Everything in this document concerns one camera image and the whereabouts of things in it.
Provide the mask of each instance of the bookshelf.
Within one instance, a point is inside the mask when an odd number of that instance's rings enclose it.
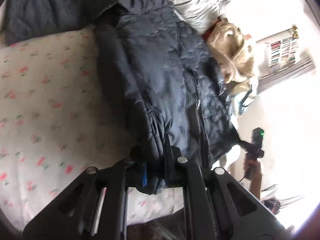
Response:
[[[292,29],[257,41],[257,47],[264,50],[264,60],[258,66],[260,78],[274,74],[299,61],[299,37],[296,30],[294,26]]]

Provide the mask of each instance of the curtain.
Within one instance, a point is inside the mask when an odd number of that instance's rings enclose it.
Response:
[[[316,66],[313,64],[310,57],[302,59],[296,64],[289,63],[276,73],[261,78],[258,85],[258,94],[287,79],[313,73],[315,69]]]

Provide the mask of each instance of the black metal frame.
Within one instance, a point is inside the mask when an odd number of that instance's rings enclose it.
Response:
[[[200,168],[165,136],[164,179],[183,187],[188,240],[274,239],[284,227],[223,168]],[[28,225],[27,240],[125,240],[128,186],[141,170],[133,158],[98,171],[89,167]]]

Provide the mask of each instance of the jacket sleeve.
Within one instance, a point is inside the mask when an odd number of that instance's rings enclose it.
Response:
[[[4,26],[8,45],[90,24],[117,0],[8,0]]]

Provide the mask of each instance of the blue tag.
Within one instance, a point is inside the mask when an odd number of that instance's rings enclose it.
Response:
[[[148,177],[147,177],[147,163],[143,163],[142,165],[143,170],[142,170],[142,186],[145,187],[148,182]]]

